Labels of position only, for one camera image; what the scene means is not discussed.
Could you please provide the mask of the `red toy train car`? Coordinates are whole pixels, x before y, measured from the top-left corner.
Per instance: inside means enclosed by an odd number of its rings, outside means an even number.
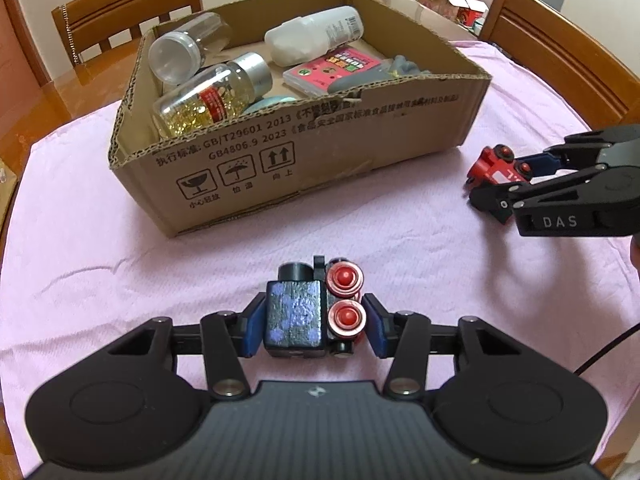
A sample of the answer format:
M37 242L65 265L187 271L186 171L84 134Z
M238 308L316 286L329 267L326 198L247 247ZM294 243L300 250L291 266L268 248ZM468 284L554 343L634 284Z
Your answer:
M533 171L527 162L520 162L504 144L485 146L466 175L466 187L529 182Z

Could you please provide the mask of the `pink refill card case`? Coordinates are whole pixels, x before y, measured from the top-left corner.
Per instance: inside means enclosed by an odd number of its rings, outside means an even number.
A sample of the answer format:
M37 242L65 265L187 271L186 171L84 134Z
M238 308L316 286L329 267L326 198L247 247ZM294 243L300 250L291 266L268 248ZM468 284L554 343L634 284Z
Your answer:
M325 96L334 82L377 68L381 63L377 56L354 47L342 47L286 70L283 83L304 96Z

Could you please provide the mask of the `teal oval case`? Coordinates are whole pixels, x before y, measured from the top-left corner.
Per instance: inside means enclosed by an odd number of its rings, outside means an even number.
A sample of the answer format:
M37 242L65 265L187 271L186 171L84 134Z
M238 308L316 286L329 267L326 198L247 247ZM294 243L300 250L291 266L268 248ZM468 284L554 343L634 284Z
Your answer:
M250 104L249 107L247 107L246 110L244 110L243 114L253 114L256 112L259 112L260 110L264 110L265 108L268 108L270 106L275 106L275 105L279 105L282 103L291 103L291 102L296 102L297 98L294 98L294 96L268 96L268 98L262 98L258 101L256 101L253 104Z

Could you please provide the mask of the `white translucent plastic bottle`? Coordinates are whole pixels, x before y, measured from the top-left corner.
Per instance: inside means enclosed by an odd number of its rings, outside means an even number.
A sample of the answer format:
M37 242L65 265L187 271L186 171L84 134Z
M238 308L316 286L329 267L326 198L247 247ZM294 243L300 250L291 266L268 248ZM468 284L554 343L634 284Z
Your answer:
M298 16L269 29L264 43L277 66L288 67L321 58L363 36L360 14L353 6L338 6Z

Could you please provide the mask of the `clear plastic jar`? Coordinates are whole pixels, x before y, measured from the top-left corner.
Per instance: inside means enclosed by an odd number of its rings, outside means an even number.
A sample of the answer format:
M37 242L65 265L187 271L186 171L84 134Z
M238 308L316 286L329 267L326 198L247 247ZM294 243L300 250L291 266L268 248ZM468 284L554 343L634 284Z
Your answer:
M231 27L217 13L203 12L153 41L148 61L164 84L184 84L231 40Z

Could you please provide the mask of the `wooden chair right side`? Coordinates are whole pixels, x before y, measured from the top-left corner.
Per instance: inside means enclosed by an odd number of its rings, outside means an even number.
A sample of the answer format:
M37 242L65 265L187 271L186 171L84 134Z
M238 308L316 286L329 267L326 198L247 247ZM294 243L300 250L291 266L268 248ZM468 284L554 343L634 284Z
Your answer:
M540 0L492 0L480 40L540 77L591 129L639 121L639 77Z

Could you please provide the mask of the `wooden chair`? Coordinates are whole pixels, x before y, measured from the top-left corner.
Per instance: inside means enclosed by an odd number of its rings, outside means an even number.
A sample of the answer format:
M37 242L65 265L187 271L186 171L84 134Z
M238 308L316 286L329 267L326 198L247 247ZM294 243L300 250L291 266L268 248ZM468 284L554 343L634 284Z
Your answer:
M200 12L202 0L73 0L51 15L70 62L77 66L85 50L94 46L102 53L111 50L110 38L125 30L137 40L142 37L142 23L152 18L166 23L171 12L183 8Z
M540 0L492 0L480 40L540 77L591 129L639 121L639 77Z

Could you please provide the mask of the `pink tablecloth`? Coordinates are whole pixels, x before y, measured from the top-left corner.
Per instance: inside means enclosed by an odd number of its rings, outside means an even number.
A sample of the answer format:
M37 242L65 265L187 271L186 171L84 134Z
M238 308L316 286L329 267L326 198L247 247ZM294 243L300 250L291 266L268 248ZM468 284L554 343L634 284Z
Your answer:
M463 182L484 146L535 153L584 125L494 48L460 49L492 77L461 148L176 238L108 168L115 105L38 142L1 271L1 388L21 470L39 462L24 411L43 382L152 316L191 324L240 310L287 261L352 259L386 308L437 324L476 315L568 368L634 326L628 240L522 237L468 204Z

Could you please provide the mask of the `cardboard box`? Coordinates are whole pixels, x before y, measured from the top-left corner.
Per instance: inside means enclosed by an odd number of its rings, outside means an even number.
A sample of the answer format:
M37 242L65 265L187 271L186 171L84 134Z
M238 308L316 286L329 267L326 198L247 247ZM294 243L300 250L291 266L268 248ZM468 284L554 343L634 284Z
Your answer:
M220 6L229 51L262 52L265 32L291 18L347 4L363 21L360 48L404 56L419 73L334 96L297 98L167 139L151 110L160 83L149 66L156 26L141 39L118 109L108 164L169 236L238 218L372 170L463 144L491 78L385 0L241 0Z

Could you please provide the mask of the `wooden chair far side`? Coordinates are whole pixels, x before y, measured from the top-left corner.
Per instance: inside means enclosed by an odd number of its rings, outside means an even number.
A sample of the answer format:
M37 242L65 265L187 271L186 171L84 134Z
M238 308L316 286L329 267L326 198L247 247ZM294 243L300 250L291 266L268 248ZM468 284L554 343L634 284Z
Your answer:
M142 23L152 18L166 23L171 12L183 8L200 12L202 0L73 0L51 15L70 62L77 66L85 50L94 46L102 53L111 50L110 38L125 30L137 40L142 37Z

